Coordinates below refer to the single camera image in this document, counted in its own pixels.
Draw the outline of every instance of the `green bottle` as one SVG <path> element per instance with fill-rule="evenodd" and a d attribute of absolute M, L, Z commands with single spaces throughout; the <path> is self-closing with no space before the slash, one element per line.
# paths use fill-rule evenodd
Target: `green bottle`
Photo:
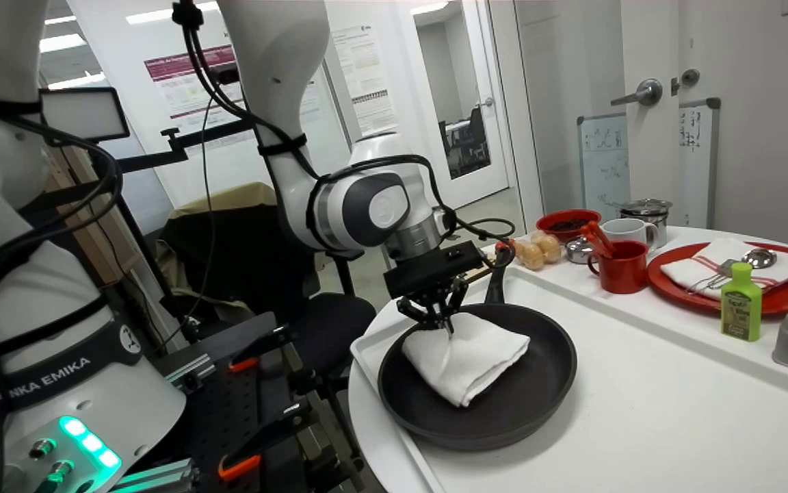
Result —
<path fill-rule="evenodd" d="M 729 282 L 721 286 L 721 334 L 749 342 L 760 337 L 760 289 L 749 264 L 732 264 Z"/>

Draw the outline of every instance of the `pan handle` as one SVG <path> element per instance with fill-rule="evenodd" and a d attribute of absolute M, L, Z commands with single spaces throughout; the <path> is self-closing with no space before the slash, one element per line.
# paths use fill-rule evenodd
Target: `pan handle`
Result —
<path fill-rule="evenodd" d="M 494 243 L 494 267 L 491 267 L 491 279 L 487 282 L 483 304 L 506 304 L 504 302 L 504 271 L 515 259 L 515 248 L 506 241 Z"/>

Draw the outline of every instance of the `green light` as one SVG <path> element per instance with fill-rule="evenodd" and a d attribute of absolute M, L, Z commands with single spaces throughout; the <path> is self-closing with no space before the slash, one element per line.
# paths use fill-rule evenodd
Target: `green light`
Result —
<path fill-rule="evenodd" d="M 97 450 L 101 450 L 101 441 L 97 441 L 96 435 L 84 435 L 84 438 L 81 438 L 81 448 L 84 448 L 88 452 L 97 452 Z"/>
<path fill-rule="evenodd" d="M 88 432 L 88 428 L 84 428 L 80 419 L 74 419 L 74 417 L 62 417 L 62 419 L 60 419 L 60 428 L 62 428 L 69 435 L 84 435 L 84 432 Z"/>
<path fill-rule="evenodd" d="M 121 465 L 117 454 L 108 452 L 108 450 L 97 454 L 97 463 L 107 465 L 107 469 L 117 469 Z"/>

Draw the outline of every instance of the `plate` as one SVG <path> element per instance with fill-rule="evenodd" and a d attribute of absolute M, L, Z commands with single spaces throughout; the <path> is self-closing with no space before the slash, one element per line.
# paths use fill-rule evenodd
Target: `plate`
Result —
<path fill-rule="evenodd" d="M 754 243 L 749 241 L 753 248 L 764 248 L 764 250 L 770 250 L 770 253 L 788 253 L 788 248 L 779 248 L 779 243 Z M 677 250 L 669 250 L 669 253 L 662 253 L 660 259 L 654 259 L 649 264 L 649 286 L 668 302 L 677 304 L 677 308 L 688 308 L 688 309 L 697 309 L 697 312 L 714 312 L 720 316 L 720 302 L 717 300 L 706 300 L 706 297 L 697 297 L 682 286 L 675 286 L 664 271 L 662 267 L 664 264 L 675 264 L 675 261 L 683 261 L 683 259 L 692 259 L 694 253 L 699 253 L 706 243 L 687 243 L 687 248 L 677 248 Z M 788 316 L 788 282 L 784 286 L 776 286 L 775 290 L 764 293 L 764 302 L 760 302 L 760 316 L 764 317 L 783 317 Z"/>
<path fill-rule="evenodd" d="M 469 409 L 454 409 L 404 358 L 404 334 L 382 358 L 381 400 L 400 428 L 441 450 L 487 452 L 517 445 L 542 428 L 571 389 L 576 376 L 575 342 L 552 317 L 526 308 L 463 308 L 463 312 L 528 334 L 528 354 L 483 389 Z"/>

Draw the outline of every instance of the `red plate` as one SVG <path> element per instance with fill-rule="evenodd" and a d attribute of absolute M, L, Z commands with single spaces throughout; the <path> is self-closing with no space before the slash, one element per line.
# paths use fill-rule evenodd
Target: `red plate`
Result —
<path fill-rule="evenodd" d="M 720 316 L 720 302 L 717 300 L 706 300 L 706 297 L 697 297 L 682 286 L 675 286 L 664 271 L 662 267 L 664 264 L 675 264 L 675 261 L 683 261 L 683 259 L 692 259 L 697 250 L 702 250 L 706 243 L 687 243 L 687 248 L 677 248 L 677 250 L 669 250 L 669 253 L 662 253 L 660 259 L 654 259 L 649 264 L 649 286 L 654 289 L 656 297 L 673 302 L 673 304 L 682 304 L 682 308 L 688 308 L 688 309 L 697 309 L 697 312 L 714 312 Z M 775 250 L 775 253 L 788 253 L 788 248 L 779 248 L 779 243 L 754 243 L 754 248 L 764 248 L 764 250 Z M 760 302 L 760 316 L 764 317 L 783 317 L 788 316 L 788 282 L 784 286 L 776 286 L 775 290 L 764 293 L 764 302 Z"/>

